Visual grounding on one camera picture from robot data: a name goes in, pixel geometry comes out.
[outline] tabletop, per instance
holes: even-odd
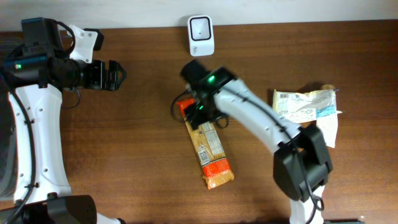
[[[236,120],[218,136],[235,179],[208,190],[187,127],[170,116],[193,58],[186,27],[106,29],[94,58],[127,71],[118,91],[82,90],[60,117],[73,195],[127,223],[241,223],[287,220],[288,198],[272,178],[272,155]],[[215,52],[264,101],[272,91],[336,86],[334,170],[323,193],[326,220],[398,220],[398,21],[215,26]],[[63,94],[65,104],[76,100]],[[10,207],[0,202],[0,208]]]

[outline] snack bag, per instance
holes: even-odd
[[[185,116],[184,109],[194,103],[194,99],[177,102],[182,116]],[[203,123],[197,130],[193,130],[188,121],[185,124],[198,154],[204,173],[203,178],[206,180],[209,190],[233,180],[234,174],[213,124]]]

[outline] green light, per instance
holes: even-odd
[[[214,82],[214,79],[215,79],[216,77],[214,77],[214,75],[212,75],[212,76],[210,76],[208,79],[207,79],[207,81],[208,82]]]

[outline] blue label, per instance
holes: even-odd
[[[321,117],[328,116],[328,115],[335,114],[335,113],[336,113],[335,106],[329,105],[320,110],[317,110],[317,118],[321,118]]]

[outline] white wall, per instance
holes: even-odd
[[[0,0],[0,30],[33,17],[90,28],[185,26],[194,14],[214,25],[398,19],[398,0]]]

